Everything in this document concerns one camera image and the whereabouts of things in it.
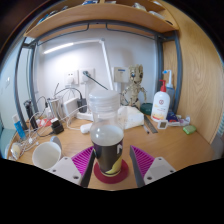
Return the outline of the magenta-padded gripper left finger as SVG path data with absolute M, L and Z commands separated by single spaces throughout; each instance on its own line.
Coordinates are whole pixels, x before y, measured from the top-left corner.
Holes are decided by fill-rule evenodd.
M 94 149 L 89 147 L 73 157 L 63 157 L 49 172 L 81 187 L 87 187 L 94 160 Z

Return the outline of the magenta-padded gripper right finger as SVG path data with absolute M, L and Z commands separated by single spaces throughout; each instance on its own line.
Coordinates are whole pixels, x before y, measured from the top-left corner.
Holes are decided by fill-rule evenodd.
M 130 146 L 129 155 L 138 187 L 143 187 L 175 172 L 175 169 L 163 157 L 154 158 L 136 146 Z

